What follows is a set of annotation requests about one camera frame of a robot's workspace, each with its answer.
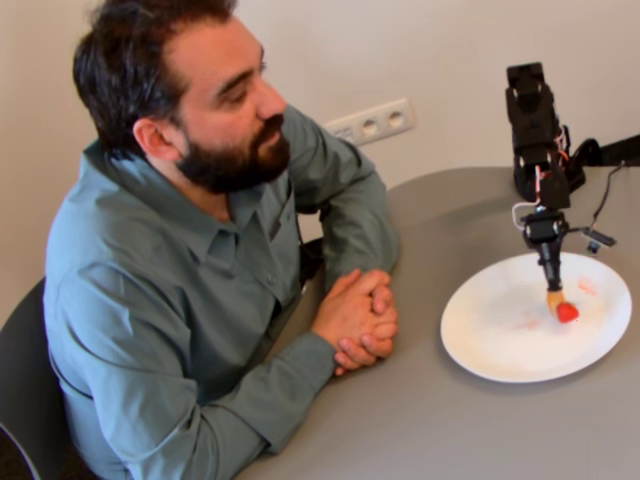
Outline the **man's right hand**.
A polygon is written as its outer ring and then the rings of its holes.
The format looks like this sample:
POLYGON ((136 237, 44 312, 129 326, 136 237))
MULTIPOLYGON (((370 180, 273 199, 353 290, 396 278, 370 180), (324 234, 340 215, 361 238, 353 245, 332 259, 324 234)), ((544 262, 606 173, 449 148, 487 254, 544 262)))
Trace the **man's right hand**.
POLYGON ((342 337, 364 333, 373 325, 370 294, 376 287, 389 287, 390 282, 390 276, 381 270, 363 273, 355 269, 340 277, 321 302, 311 331, 337 350, 342 337))

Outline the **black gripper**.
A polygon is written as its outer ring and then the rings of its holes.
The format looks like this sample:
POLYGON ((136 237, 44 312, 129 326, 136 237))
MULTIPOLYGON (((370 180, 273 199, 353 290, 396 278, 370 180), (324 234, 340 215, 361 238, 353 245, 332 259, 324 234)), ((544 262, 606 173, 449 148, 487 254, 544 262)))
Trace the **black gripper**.
POLYGON ((521 218, 523 238, 538 252, 548 291, 561 291, 561 244, 568 233, 568 223, 560 210, 539 209, 521 218))

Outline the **man's left hand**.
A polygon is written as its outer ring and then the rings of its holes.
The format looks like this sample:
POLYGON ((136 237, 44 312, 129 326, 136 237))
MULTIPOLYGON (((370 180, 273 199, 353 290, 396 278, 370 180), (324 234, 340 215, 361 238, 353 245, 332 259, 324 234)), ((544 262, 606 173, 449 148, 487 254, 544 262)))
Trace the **man's left hand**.
POLYGON ((394 295, 388 286, 379 286, 370 296, 369 315, 373 325, 364 333, 342 337, 338 341, 334 355, 336 377, 373 366, 393 352, 394 337, 398 333, 398 311, 394 295))

